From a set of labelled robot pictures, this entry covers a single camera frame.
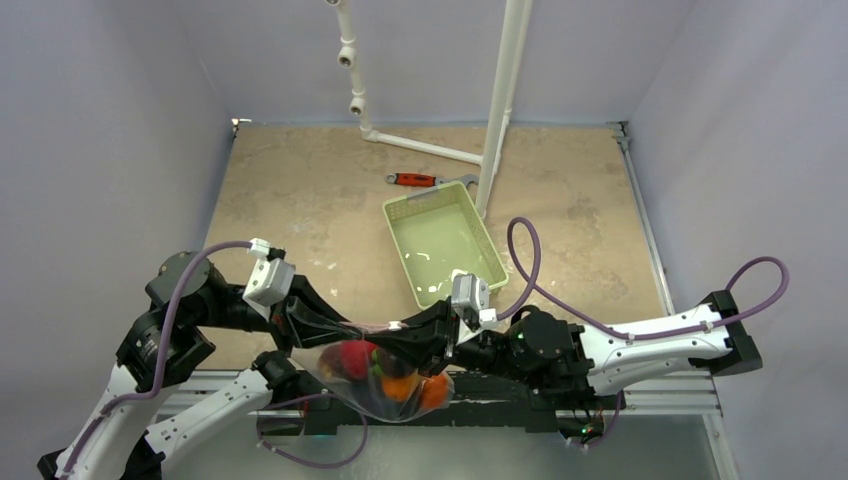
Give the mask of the dark red toy apple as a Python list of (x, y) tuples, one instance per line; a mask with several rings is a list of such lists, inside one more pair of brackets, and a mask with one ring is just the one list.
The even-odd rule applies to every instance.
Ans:
[(318, 369), (325, 380), (343, 377), (344, 369), (341, 363), (340, 350), (337, 346), (328, 347), (320, 354)]

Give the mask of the orange toy pumpkin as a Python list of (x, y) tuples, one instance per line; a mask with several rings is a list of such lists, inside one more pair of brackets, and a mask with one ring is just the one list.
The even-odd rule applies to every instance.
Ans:
[(392, 401), (406, 402), (417, 390), (418, 377), (411, 375), (403, 378), (383, 377), (381, 386), (383, 393)]

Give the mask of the light green plastic basket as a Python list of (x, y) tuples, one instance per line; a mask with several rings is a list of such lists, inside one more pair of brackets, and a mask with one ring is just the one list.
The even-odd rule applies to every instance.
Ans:
[(465, 184), (453, 181), (396, 197), (382, 211), (420, 310), (446, 299), (460, 274), (476, 275), (492, 293), (508, 284), (504, 262)]

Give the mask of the clear zip top bag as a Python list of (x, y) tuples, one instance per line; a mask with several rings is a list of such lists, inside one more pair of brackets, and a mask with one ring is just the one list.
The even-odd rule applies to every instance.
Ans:
[[(275, 315), (275, 321), (281, 328), (281, 309)], [(363, 340), (368, 341), (368, 333), (387, 328), (398, 328), (400, 321), (393, 321), (385, 326), (353, 324), (365, 330)], [(422, 409), (420, 406), (422, 384), (424, 379), (428, 377), (419, 374), (395, 357), (390, 349), (378, 345), (376, 345), (377, 348), (373, 352), (369, 374), (364, 380), (352, 381), (346, 379), (344, 375), (339, 379), (323, 379), (318, 369), (318, 358), (320, 354), (328, 347), (337, 346), (339, 348), (342, 342), (344, 341), (313, 349), (293, 348), (293, 360), (298, 366), (302, 367), (320, 382), (329, 392), (336, 394), (343, 402), (366, 415), (388, 421), (405, 421), (433, 411)], [(406, 402), (395, 402), (385, 396), (381, 386), (381, 379), (383, 377), (403, 378), (411, 375), (418, 377), (419, 385), (414, 394)]]

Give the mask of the pink toy peach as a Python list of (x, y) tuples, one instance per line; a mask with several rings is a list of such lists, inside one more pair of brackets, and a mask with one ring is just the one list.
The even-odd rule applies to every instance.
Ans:
[(447, 405), (453, 394), (453, 382), (443, 372), (424, 379), (420, 397), (420, 406), (425, 410), (439, 409)]

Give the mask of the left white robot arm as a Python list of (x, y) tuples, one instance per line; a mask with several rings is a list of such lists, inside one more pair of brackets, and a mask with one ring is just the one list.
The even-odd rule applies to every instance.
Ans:
[[(245, 285), (227, 282), (212, 263), (216, 246), (176, 253), (161, 265), (146, 286), (150, 306), (119, 345), (107, 387), (85, 426), (68, 447), (39, 459), (43, 478), (159, 479), (238, 418), (308, 401), (304, 375), (290, 355), (315, 337), (318, 323), (289, 319), (286, 306), (327, 318), (330, 332), (347, 329), (349, 322), (295, 273), (283, 250), (258, 239), (243, 248), (255, 258)], [(154, 423), (160, 407), (214, 352), (207, 327), (268, 333), (275, 347), (205, 399)]]

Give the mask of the red toy tomato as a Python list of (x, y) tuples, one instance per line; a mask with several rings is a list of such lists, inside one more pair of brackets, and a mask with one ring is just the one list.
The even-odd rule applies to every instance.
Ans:
[(339, 346), (339, 361), (344, 377), (352, 381), (364, 380), (369, 374), (376, 348), (375, 344), (365, 340), (342, 342)]

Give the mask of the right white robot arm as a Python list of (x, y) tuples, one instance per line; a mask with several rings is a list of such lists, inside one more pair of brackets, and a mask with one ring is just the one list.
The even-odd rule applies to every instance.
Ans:
[(701, 370), (721, 377), (761, 369), (763, 358), (753, 337), (731, 319), (736, 311), (732, 295), (716, 291), (688, 311), (619, 324), (611, 333), (559, 320), (538, 308), (499, 332), (470, 330), (440, 301), (364, 338), (426, 376), (457, 366), (584, 407), (597, 397), (670, 373)]

